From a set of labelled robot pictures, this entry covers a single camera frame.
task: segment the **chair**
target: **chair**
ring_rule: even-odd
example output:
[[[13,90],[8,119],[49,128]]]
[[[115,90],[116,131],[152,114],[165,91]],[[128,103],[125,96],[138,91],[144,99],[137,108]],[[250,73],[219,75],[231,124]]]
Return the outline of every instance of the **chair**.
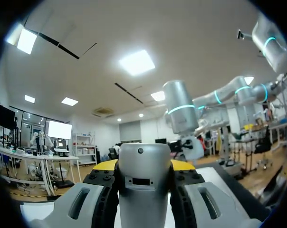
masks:
[[[263,159],[259,160],[257,162],[257,166],[263,165],[263,169],[267,168],[267,165],[270,163],[270,165],[272,166],[272,160],[271,159],[267,159],[265,152],[270,151],[271,150],[271,141],[270,141],[270,131],[269,131],[269,127],[266,128],[266,134],[265,137],[263,139],[259,139],[258,143],[256,144],[256,149],[254,151],[254,154],[257,153],[262,153],[263,154]]]
[[[112,148],[109,148],[109,157],[111,160],[114,160],[114,159],[118,159],[118,154],[116,153],[116,150],[112,147]]]

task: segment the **computer monitor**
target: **computer monitor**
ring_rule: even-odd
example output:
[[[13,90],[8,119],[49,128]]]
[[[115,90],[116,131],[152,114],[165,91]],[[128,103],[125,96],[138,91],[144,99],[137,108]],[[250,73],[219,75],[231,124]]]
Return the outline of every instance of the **computer monitor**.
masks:
[[[155,139],[155,143],[167,144],[167,139]]]
[[[48,136],[58,139],[71,139],[72,125],[49,121]]]
[[[0,105],[0,126],[8,129],[15,128],[15,112]]]

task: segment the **black ceiling strip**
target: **black ceiling strip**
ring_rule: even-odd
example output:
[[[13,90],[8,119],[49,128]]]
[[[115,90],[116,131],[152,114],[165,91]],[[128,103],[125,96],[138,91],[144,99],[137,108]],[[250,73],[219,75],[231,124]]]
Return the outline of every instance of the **black ceiling strip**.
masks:
[[[121,85],[119,85],[118,83],[115,83],[115,86],[119,87],[120,89],[124,90],[127,94],[129,94],[131,97],[133,97],[136,101],[140,102],[143,104],[143,102],[141,100],[139,100],[136,96],[134,96],[133,94],[129,93],[125,88],[123,88]]]
[[[86,50],[86,51],[82,54],[82,56],[83,56],[86,52],[88,52],[92,47],[94,47],[96,44],[97,44],[97,43],[93,44],[88,50]]]
[[[121,88],[122,90],[124,90],[125,92],[127,92],[127,90],[125,88],[123,88],[121,85],[119,85],[118,83],[115,83],[115,86],[118,86],[119,88]]]
[[[61,44],[58,45],[58,48],[60,48],[61,50],[67,52],[68,54],[70,54],[72,57],[79,59],[79,57],[77,55],[75,55],[73,52],[71,52],[70,50],[66,49],[64,46],[62,46]]]
[[[25,20],[25,22],[24,22],[23,27],[25,27],[25,25],[26,25],[26,23],[27,23],[28,19],[29,19],[29,15],[28,15],[28,17],[26,18],[26,20]]]
[[[28,29],[28,28],[27,28],[27,30],[29,30],[29,31],[31,31],[32,33],[38,35],[38,32],[36,32],[36,31],[34,31],[34,30],[31,30],[31,29]]]
[[[138,98],[136,98],[136,100],[137,100],[138,102],[140,102],[140,103],[142,103],[142,104],[143,104],[143,102],[142,102],[141,100],[139,100]]]
[[[43,33],[39,33],[39,36],[42,37],[42,38],[44,38],[46,41],[52,43],[52,44],[55,45],[55,46],[58,46],[58,44],[59,44],[58,41],[52,39],[51,37],[48,37],[47,35],[44,35]]]
[[[54,40],[53,38],[44,35],[43,33],[38,33],[34,30],[29,29],[29,31],[31,31],[32,33],[44,38],[46,41],[50,42],[51,44],[55,45],[56,47],[60,48],[61,50],[67,52],[68,54],[70,54],[72,57],[79,59],[79,57],[77,55],[75,55],[73,52],[71,52],[70,50],[66,49],[64,46],[62,46],[58,41]]]

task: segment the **white table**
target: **white table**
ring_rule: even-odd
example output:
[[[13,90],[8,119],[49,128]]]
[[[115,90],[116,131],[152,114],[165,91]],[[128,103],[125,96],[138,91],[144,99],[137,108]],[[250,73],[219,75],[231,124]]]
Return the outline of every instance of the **white table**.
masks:
[[[75,156],[59,157],[59,156],[48,156],[48,155],[37,155],[37,156],[34,156],[32,154],[26,154],[26,153],[25,154],[19,154],[19,153],[13,153],[9,149],[0,146],[1,158],[2,158],[2,154],[11,157],[12,167],[13,167],[13,172],[14,172],[15,177],[17,176],[17,169],[16,169],[16,167],[14,167],[14,165],[15,165],[14,159],[15,158],[23,159],[23,160],[34,160],[36,162],[39,162],[41,164],[41,172],[42,172],[42,179],[43,179],[43,181],[19,180],[19,179],[12,178],[12,177],[7,177],[7,176],[4,176],[4,175],[2,175],[2,178],[6,179],[8,181],[14,181],[14,182],[24,183],[24,184],[43,184],[45,186],[45,189],[46,189],[46,191],[47,191],[49,196],[52,195],[52,194],[55,195],[55,191],[54,191],[54,188],[53,188],[53,185],[52,185],[52,182],[51,182],[51,178],[50,178],[50,173],[49,173],[49,170],[48,170],[48,161],[49,162],[50,161],[56,161],[56,162],[67,161],[67,162],[70,162],[69,164],[70,164],[70,169],[71,169],[71,172],[72,172],[72,179],[73,179],[73,182],[75,182],[71,161],[76,160],[79,180],[81,181],[80,170],[79,170],[79,163],[78,163],[78,159],[79,158],[78,157],[75,157]]]
[[[60,156],[57,156],[57,155],[54,155],[54,156],[42,155],[42,157],[45,160],[45,166],[46,166],[47,174],[48,174],[47,178],[48,178],[48,180],[50,182],[49,188],[51,189],[51,191],[52,191],[52,193],[54,195],[55,195],[55,192],[54,192],[53,185],[51,184],[50,174],[49,174],[49,170],[48,170],[48,161],[49,162],[50,161],[53,161],[53,162],[69,162],[70,170],[71,170],[71,173],[72,173],[72,179],[73,179],[73,182],[75,183],[74,174],[73,174],[73,168],[72,168],[72,161],[76,160],[79,180],[81,182],[81,176],[80,176],[80,170],[79,170],[79,162],[78,162],[79,158],[78,157],[75,157],[75,156],[60,157]]]
[[[287,122],[286,123],[282,123],[282,124],[278,124],[278,125],[273,125],[273,126],[269,127],[271,144],[273,143],[272,130],[276,129],[276,131],[277,131],[277,146],[275,148],[271,148],[271,151],[275,151],[280,146],[287,144],[287,141],[280,141],[280,131],[279,130],[280,130],[280,128],[284,128],[284,127],[287,127]]]
[[[17,169],[16,167],[14,167],[15,158],[23,159],[23,160],[34,160],[36,162],[39,162],[41,164],[41,172],[42,172],[43,181],[20,180],[20,179],[16,179],[12,177],[7,177],[4,175],[2,175],[2,178],[6,179],[7,181],[14,181],[14,182],[24,183],[24,184],[43,184],[45,186],[45,190],[47,191],[48,195],[51,195],[46,172],[45,172],[45,162],[44,162],[45,158],[43,156],[33,156],[31,154],[13,153],[9,149],[0,146],[0,155],[1,155],[2,161],[3,161],[3,157],[2,157],[3,154],[11,157],[12,167],[13,167],[15,177],[17,176]]]

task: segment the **curved desk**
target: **curved desk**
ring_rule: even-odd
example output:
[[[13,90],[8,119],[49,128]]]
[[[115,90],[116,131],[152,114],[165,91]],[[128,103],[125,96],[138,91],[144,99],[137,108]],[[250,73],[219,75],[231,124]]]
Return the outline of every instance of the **curved desk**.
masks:
[[[6,179],[7,181],[14,181],[14,182],[24,183],[24,184],[44,184],[45,190],[47,191],[48,195],[49,196],[51,195],[50,190],[49,190],[49,183],[48,183],[46,171],[45,171],[45,162],[44,162],[45,158],[43,156],[34,156],[31,154],[13,153],[9,149],[0,146],[0,156],[3,160],[2,154],[6,155],[8,157],[11,157],[12,168],[13,168],[13,171],[15,172],[14,173],[15,177],[17,176],[17,169],[16,169],[16,167],[14,167],[14,164],[15,164],[14,159],[15,158],[24,159],[24,160],[25,159],[26,160],[33,160],[33,161],[39,162],[41,165],[41,172],[42,172],[43,181],[20,180],[20,179],[16,179],[13,177],[7,177],[5,175],[2,175],[2,178]]]

